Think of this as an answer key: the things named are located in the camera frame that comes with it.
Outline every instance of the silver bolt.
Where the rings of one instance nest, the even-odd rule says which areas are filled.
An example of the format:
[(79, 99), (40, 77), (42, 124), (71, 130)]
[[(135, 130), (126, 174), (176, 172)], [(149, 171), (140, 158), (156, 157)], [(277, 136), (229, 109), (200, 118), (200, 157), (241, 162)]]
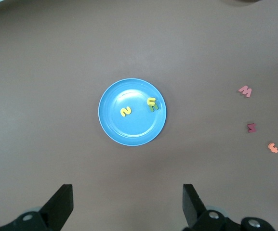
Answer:
[(24, 216), (24, 217), (22, 218), (22, 220), (23, 220), (23, 221), (31, 220), (32, 217), (33, 217), (33, 216), (29, 214), (29, 215)]
[(261, 227), (260, 223), (257, 220), (251, 219), (251, 220), (248, 220), (248, 223), (255, 228)]
[(213, 218), (213, 219), (218, 219), (218, 218), (219, 218), (219, 215), (218, 215), (218, 213), (216, 213), (216, 212), (210, 212), (209, 215), (210, 215), (210, 217)]

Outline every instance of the gray table surface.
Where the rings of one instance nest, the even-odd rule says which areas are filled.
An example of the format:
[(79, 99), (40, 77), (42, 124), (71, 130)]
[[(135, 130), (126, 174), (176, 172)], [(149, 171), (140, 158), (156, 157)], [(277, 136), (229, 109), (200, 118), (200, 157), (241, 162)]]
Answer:
[[(98, 121), (103, 92), (129, 77), (167, 105), (162, 132), (138, 147)], [(1, 225), (71, 183), (65, 231), (180, 231), (192, 183), (233, 221), (278, 231), (271, 141), (278, 148), (278, 1), (0, 3)]]

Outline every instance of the plate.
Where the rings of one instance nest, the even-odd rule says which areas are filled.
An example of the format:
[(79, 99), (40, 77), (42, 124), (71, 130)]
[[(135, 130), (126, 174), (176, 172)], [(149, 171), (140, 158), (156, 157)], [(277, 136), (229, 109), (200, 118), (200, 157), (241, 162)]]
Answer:
[(166, 121), (166, 105), (152, 84), (138, 78), (122, 79), (103, 94), (98, 107), (100, 124), (117, 143), (138, 146), (152, 141)]

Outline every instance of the blue plate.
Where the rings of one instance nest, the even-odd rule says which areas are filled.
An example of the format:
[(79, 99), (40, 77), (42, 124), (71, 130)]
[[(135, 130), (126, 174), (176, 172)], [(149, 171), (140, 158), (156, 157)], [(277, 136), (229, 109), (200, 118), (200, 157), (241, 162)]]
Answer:
[[(147, 105), (150, 97), (156, 98), (156, 106)], [(112, 84), (104, 92), (98, 107), (99, 121), (105, 133), (117, 143), (128, 146), (142, 145), (158, 136), (166, 115), (161, 93), (150, 83), (137, 78)]]

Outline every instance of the dark object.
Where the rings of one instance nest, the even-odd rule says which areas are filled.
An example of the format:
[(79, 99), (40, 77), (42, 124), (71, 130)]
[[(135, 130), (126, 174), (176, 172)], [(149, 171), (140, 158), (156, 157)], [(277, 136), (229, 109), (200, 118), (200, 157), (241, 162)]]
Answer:
[(183, 231), (275, 231), (259, 218), (244, 218), (239, 225), (218, 211), (207, 210), (192, 184), (184, 184), (183, 211), (189, 226)]
[(0, 231), (60, 231), (73, 210), (71, 184), (64, 184), (39, 212), (27, 212)]

